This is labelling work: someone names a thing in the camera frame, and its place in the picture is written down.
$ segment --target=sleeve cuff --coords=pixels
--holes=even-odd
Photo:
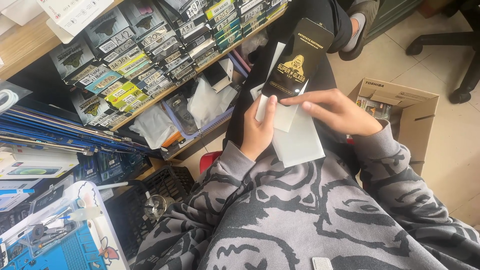
[[[396,155],[400,151],[400,144],[393,139],[390,122],[377,119],[384,127],[381,131],[367,136],[353,135],[355,152],[360,157],[380,160]]]
[[[243,180],[255,165],[255,161],[246,157],[231,141],[227,142],[227,146],[218,158],[218,162],[226,173],[239,180]]]

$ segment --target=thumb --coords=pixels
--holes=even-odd
[[[262,126],[273,127],[273,119],[275,118],[276,110],[276,96],[270,96],[265,106],[265,116],[262,122]]]
[[[318,106],[315,103],[305,101],[301,107],[312,117],[322,120],[325,124],[330,125],[335,122],[337,116],[331,111]]]

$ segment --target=tile floor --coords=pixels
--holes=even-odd
[[[405,49],[419,35],[471,31],[458,12],[452,18],[424,19],[414,13],[370,42],[354,61],[330,54],[337,87],[349,93],[364,77],[393,82],[441,95],[422,176],[453,217],[480,224],[480,84],[468,103],[452,105],[447,94],[456,89],[472,58],[470,47],[426,46],[420,55]],[[206,145],[181,166],[199,175],[199,159],[221,150],[225,134]]]

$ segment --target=chair wheel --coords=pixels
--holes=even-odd
[[[463,93],[460,89],[453,91],[448,97],[448,100],[453,104],[462,104],[469,101],[472,98],[470,93]]]
[[[414,43],[411,43],[405,51],[407,55],[419,55],[422,50],[423,45],[416,45]]]

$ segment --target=office chair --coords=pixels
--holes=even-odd
[[[460,84],[460,87],[450,94],[448,99],[453,104],[465,103],[470,100],[472,91],[480,80],[480,0],[463,0],[453,3],[458,5],[473,32],[444,33],[422,35],[416,38],[407,48],[407,55],[418,55],[423,45],[456,45],[472,46],[475,50],[472,62]]]

